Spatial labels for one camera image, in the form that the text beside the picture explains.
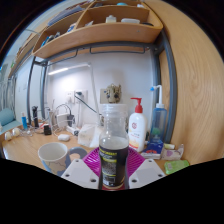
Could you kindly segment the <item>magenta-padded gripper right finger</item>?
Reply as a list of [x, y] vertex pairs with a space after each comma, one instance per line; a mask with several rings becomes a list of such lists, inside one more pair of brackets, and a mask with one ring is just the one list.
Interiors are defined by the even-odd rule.
[[165, 174], [153, 159], [145, 159], [129, 149], [126, 160], [125, 188], [135, 189], [163, 178]]

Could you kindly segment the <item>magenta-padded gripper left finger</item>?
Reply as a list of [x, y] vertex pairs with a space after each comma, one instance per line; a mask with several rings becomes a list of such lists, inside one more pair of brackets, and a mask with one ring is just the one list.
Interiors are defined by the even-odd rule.
[[70, 149], [70, 153], [78, 154], [80, 158], [71, 162], [62, 178], [84, 188], [97, 189], [99, 177], [83, 161], [83, 158], [87, 155], [86, 150], [81, 147], [74, 147]]

